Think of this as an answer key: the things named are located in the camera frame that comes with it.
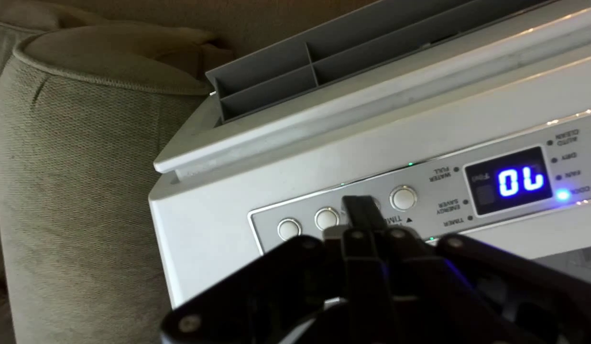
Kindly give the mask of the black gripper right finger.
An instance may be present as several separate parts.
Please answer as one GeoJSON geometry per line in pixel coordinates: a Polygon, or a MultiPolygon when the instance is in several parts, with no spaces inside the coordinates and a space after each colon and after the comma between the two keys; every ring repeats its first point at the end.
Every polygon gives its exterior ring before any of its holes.
{"type": "Polygon", "coordinates": [[[380,233],[393,284],[464,344],[591,344],[591,282],[464,234],[380,233]]]}

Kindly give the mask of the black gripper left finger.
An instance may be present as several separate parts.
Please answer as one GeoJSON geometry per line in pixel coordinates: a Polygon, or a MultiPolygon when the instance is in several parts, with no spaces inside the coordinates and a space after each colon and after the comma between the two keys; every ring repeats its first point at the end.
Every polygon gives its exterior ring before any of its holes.
{"type": "Polygon", "coordinates": [[[386,344],[386,267],[370,196],[344,196],[349,223],[298,234],[170,311],[162,344],[386,344]]]}

